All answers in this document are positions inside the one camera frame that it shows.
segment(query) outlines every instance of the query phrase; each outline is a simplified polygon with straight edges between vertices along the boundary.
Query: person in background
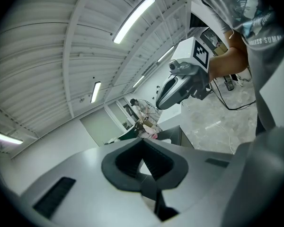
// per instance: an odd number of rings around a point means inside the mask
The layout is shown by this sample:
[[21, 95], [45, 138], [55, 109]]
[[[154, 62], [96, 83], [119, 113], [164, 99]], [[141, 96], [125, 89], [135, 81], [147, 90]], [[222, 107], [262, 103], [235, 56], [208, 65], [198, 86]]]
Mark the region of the person in background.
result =
[[158, 92], [159, 92], [159, 88], [160, 88], [160, 86], [157, 86], [156, 94], [158, 94]]
[[158, 127], [157, 122], [160, 116], [153, 107], [147, 104], [145, 100], [136, 100], [132, 98], [130, 103], [134, 108], [134, 111], [138, 115], [140, 121], [144, 121], [146, 117], [148, 121], [155, 126], [155, 127], [151, 126], [152, 128]]
[[148, 127], [143, 121], [137, 121], [134, 125], [134, 130], [139, 138], [158, 138], [158, 132], [155, 129]]

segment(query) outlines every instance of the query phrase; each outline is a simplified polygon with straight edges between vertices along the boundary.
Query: ceiling beam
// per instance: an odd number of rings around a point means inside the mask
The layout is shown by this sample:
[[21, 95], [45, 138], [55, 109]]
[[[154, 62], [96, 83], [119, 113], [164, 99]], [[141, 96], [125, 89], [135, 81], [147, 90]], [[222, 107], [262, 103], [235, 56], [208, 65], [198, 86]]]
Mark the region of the ceiling beam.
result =
[[79, 21], [80, 15], [82, 11], [84, 10], [84, 7], [88, 0], [78, 0], [75, 8], [71, 14], [70, 22], [68, 23], [66, 34], [65, 34], [65, 40], [63, 45], [63, 54], [62, 54], [62, 74], [63, 74], [63, 85], [64, 85], [64, 91], [66, 96], [66, 101], [68, 101], [67, 105], [71, 114], [71, 118], [74, 118], [74, 113], [72, 110], [72, 105], [70, 99], [71, 99], [71, 93], [70, 93], [70, 76], [69, 76], [69, 65], [70, 65], [70, 55], [71, 55], [71, 43], [72, 38], [75, 34], [75, 29], [77, 26], [77, 23]]
[[29, 129], [28, 127], [24, 126], [21, 122], [13, 119], [8, 113], [4, 112], [2, 109], [0, 109], [0, 124], [11, 129], [15, 130], [26, 137], [32, 138], [32, 139], [38, 139], [37, 133]]
[[[185, 5], [185, 2], [183, 0], [177, 1], [174, 5], [172, 5], [166, 12], [162, 14], [162, 18], [158, 18], [149, 28], [146, 30], [146, 32], [141, 36], [141, 38], [138, 40], [138, 42], [134, 45], [134, 47], [131, 49], [129, 54], [127, 55], [126, 59], [122, 63], [120, 69], [116, 73], [112, 85], [116, 86], [118, 79], [120, 78], [122, 72], [126, 68], [126, 66], [131, 62], [132, 58], [137, 54], [140, 47], [143, 45], [143, 43], [152, 35], [153, 32], [156, 31], [157, 28], [159, 28], [166, 19], [171, 17], [174, 13], [176, 13], [180, 8], [182, 8]], [[109, 97], [109, 94], [111, 92], [111, 89], [109, 89], [105, 96], [104, 100], [106, 100]]]
[[[185, 27], [182, 26], [178, 31], [176, 31], [173, 35], [172, 38], [174, 41], [179, 37], [181, 33], [185, 31]], [[136, 75], [134, 78], [128, 83], [128, 85], [124, 88], [123, 92], [126, 92], [127, 89], [134, 83], [136, 82], [137, 79], [139, 79], [142, 76], [142, 73], [146, 68], [148, 68], [154, 61], [158, 60], [166, 51], [168, 51], [172, 46], [171, 40], [168, 39], [153, 55], [152, 57], [145, 63], [139, 71], [137, 71]]]

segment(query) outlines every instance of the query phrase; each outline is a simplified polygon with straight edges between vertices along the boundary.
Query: white table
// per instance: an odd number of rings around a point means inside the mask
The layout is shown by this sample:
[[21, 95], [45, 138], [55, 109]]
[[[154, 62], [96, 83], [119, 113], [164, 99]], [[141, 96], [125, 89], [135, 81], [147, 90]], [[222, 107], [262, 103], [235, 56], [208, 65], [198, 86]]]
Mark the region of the white table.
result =
[[163, 131], [178, 125], [183, 131], [187, 131], [190, 125], [188, 120], [188, 109], [181, 104], [175, 104], [169, 109], [163, 110], [158, 125]]
[[114, 137], [114, 138], [111, 138], [109, 141], [108, 141], [108, 144], [115, 141], [117, 138], [127, 134], [132, 128], [134, 127], [134, 125], [132, 127], [130, 127], [125, 133], [123, 133], [122, 135], [118, 136], [118, 137]]

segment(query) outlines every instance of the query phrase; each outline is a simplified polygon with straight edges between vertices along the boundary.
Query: marble floor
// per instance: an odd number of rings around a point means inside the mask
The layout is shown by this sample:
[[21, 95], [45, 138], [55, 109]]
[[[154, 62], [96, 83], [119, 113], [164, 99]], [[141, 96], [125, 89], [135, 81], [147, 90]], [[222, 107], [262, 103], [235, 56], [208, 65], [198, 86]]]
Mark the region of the marble floor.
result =
[[[217, 84], [229, 108], [255, 100], [252, 82], [244, 82], [243, 87], [236, 84], [232, 91], [227, 90], [224, 79], [218, 79]], [[219, 95], [215, 84], [212, 85]], [[211, 93], [203, 101], [188, 98], [183, 101], [183, 106], [188, 108], [190, 117], [190, 130], [184, 133], [196, 149], [231, 153], [230, 146], [235, 152], [239, 144], [253, 141], [255, 138], [256, 104], [242, 110], [229, 111], [216, 95]]]

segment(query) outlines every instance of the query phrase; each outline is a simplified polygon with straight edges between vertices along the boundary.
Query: human arm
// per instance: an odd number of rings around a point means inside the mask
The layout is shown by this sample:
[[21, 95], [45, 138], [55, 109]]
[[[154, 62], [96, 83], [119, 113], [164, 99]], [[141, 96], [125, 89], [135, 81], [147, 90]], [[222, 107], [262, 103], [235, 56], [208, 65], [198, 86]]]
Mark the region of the human arm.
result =
[[224, 33], [224, 36], [229, 49], [225, 54], [210, 59], [209, 81], [217, 77], [242, 72], [248, 66], [247, 49], [241, 35], [236, 31], [229, 30]]
[[136, 115], [139, 117], [139, 120], [143, 121], [143, 117], [142, 117], [142, 114], [141, 114], [141, 111], [140, 111], [140, 107], [133, 106], [133, 110], [136, 113]]
[[141, 111], [144, 114], [149, 114], [150, 109], [149, 109], [148, 104], [146, 103], [146, 101], [145, 100], [140, 100], [139, 103], [140, 103]]

